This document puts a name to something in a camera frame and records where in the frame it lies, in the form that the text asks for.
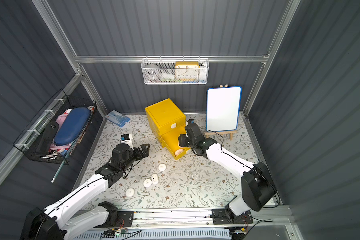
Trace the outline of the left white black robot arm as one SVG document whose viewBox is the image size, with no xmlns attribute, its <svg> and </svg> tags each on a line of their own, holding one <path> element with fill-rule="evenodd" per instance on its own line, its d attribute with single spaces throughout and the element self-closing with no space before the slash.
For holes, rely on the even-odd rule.
<svg viewBox="0 0 360 240">
<path fill-rule="evenodd" d="M 101 166 L 81 186 L 44 209 L 34 208 L 27 216 L 20 238 L 22 240 L 72 240 L 94 228 L 114 227 L 119 221 L 118 208 L 107 201 L 94 209 L 76 216 L 75 214 L 90 200 L 112 187 L 119 179 L 127 176 L 134 164 L 150 154 L 150 144 L 131 148 L 118 144 L 110 160 Z"/>
</svg>

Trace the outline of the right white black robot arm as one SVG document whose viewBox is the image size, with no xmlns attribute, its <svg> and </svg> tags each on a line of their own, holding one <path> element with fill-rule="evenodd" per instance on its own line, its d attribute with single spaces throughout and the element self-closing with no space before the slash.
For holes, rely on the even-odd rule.
<svg viewBox="0 0 360 240">
<path fill-rule="evenodd" d="M 180 147 L 191 148 L 197 156 L 215 162 L 241 182 L 241 196 L 225 206 L 225 219 L 232 223 L 247 211 L 260 211 L 277 195 L 268 167 L 239 158 L 212 138 L 206 138 L 193 119 L 187 121 L 185 133 L 178 137 Z"/>
</svg>

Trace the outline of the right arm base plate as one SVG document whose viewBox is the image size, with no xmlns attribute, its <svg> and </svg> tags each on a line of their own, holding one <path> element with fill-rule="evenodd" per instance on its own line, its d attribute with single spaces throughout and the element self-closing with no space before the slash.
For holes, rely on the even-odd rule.
<svg viewBox="0 0 360 240">
<path fill-rule="evenodd" d="M 237 216 L 229 209 L 212 209 L 210 218 L 213 219 L 214 225 L 249 225 L 254 222 L 249 215 L 250 213 L 250 211 L 247 211 Z"/>
</svg>

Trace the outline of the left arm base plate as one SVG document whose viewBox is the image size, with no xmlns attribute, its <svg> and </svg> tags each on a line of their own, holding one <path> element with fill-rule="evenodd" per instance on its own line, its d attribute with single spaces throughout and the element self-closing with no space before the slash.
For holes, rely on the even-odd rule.
<svg viewBox="0 0 360 240">
<path fill-rule="evenodd" d="M 134 219 L 134 211 L 120 211 L 110 214 L 110 228 L 129 228 L 132 226 Z"/>
</svg>

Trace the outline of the yellow three-drawer cabinet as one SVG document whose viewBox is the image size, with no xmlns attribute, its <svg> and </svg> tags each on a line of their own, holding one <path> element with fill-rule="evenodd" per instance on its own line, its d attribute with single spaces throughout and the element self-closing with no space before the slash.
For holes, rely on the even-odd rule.
<svg viewBox="0 0 360 240">
<path fill-rule="evenodd" d="M 146 107 L 145 111 L 151 130 L 162 147 L 164 147 L 164 142 L 161 136 L 186 122 L 185 114 L 169 98 Z"/>
</svg>

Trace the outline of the white earphone case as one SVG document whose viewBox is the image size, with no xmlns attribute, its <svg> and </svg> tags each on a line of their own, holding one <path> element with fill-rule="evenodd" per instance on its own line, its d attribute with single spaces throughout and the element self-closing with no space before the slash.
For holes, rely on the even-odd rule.
<svg viewBox="0 0 360 240">
<path fill-rule="evenodd" d="M 145 188 L 149 188 L 151 185 L 152 185 L 152 180 L 151 179 L 145 179 L 144 182 L 143 182 L 143 186 Z"/>
<path fill-rule="evenodd" d="M 157 185 L 159 183 L 159 176 L 158 174 L 152 174 L 151 181 L 153 185 Z"/>
<path fill-rule="evenodd" d="M 166 170 L 167 166 L 165 164 L 159 164 L 158 166 L 158 170 L 160 172 L 164 172 Z"/>
</svg>

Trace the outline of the white tape roll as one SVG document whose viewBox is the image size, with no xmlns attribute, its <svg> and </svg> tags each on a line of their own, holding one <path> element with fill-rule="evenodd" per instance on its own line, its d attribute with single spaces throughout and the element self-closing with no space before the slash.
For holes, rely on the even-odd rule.
<svg viewBox="0 0 360 240">
<path fill-rule="evenodd" d="M 146 82 L 154 82 L 161 79 L 161 69 L 154 64 L 146 65 L 143 68 L 144 78 Z"/>
</svg>

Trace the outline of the pink items in basket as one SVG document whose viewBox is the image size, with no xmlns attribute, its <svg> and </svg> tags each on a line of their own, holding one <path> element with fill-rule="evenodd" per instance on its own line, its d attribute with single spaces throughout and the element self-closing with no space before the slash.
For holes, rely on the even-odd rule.
<svg viewBox="0 0 360 240">
<path fill-rule="evenodd" d="M 57 117 L 56 122 L 59 124 L 59 130 L 61 129 L 64 121 L 66 120 L 66 118 L 68 117 L 68 115 L 71 111 L 72 111 L 72 109 L 67 109 L 67 110 L 65 110 L 65 112 L 62 115 L 59 115 Z M 50 149 L 49 149 L 49 154 L 64 155 L 64 151 L 67 151 L 71 147 L 71 145 L 72 145 L 72 143 L 69 143 L 69 144 L 63 145 L 63 146 L 56 146 L 54 143 L 52 143 L 50 146 Z"/>
</svg>

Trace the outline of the white earphone case isolated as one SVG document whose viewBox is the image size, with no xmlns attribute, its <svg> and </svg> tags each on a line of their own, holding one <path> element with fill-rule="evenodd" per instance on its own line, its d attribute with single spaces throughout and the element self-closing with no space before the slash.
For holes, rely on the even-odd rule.
<svg viewBox="0 0 360 240">
<path fill-rule="evenodd" d="M 133 197 L 134 194 L 135 194 L 135 190 L 134 190 L 133 188 L 129 188 L 129 189 L 127 189 L 126 192 L 125 192 L 125 195 L 126 195 L 126 197 L 128 197 L 128 198 Z"/>
</svg>

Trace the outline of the yellow alarm clock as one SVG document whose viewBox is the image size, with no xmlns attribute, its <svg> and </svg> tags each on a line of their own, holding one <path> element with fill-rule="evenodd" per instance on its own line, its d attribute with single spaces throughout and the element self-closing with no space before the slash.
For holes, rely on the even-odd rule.
<svg viewBox="0 0 360 240">
<path fill-rule="evenodd" d="M 175 78 L 180 81 L 196 81 L 199 78 L 200 65 L 197 61 L 177 61 Z"/>
</svg>

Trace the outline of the blue oval case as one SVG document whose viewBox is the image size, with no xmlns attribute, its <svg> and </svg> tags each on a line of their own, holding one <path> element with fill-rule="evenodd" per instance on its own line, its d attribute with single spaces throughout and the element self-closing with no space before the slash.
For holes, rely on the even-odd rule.
<svg viewBox="0 0 360 240">
<path fill-rule="evenodd" d="M 87 125 L 91 115 L 92 111 L 88 108 L 72 109 L 61 129 L 55 135 L 54 144 L 56 146 L 63 146 L 76 140 Z"/>
</svg>

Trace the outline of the aluminium front rail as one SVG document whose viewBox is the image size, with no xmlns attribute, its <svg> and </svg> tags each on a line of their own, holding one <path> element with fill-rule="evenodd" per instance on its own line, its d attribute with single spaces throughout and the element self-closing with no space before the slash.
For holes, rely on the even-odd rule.
<svg viewBox="0 0 360 240">
<path fill-rule="evenodd" d="M 121 224 L 130 231 L 140 229 L 249 227 L 257 222 L 259 227 L 296 224 L 289 206 L 278 206 L 272 209 L 263 208 L 259 212 L 251 211 L 249 217 L 241 217 L 236 223 L 227 222 L 224 225 L 216 225 L 216 222 L 221 222 L 222 220 L 213 220 L 210 217 L 213 209 L 214 207 L 134 209 L 132 225 L 128 226 L 127 221 L 123 221 Z"/>
</svg>

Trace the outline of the black object in basket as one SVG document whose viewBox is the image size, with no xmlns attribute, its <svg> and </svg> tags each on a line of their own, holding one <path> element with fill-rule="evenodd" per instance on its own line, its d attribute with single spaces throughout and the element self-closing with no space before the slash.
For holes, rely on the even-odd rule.
<svg viewBox="0 0 360 240">
<path fill-rule="evenodd" d="M 37 154 L 48 154 L 50 146 L 54 140 L 55 135 L 59 130 L 59 124 L 57 122 L 49 122 L 44 129 L 42 138 L 36 149 Z"/>
</svg>

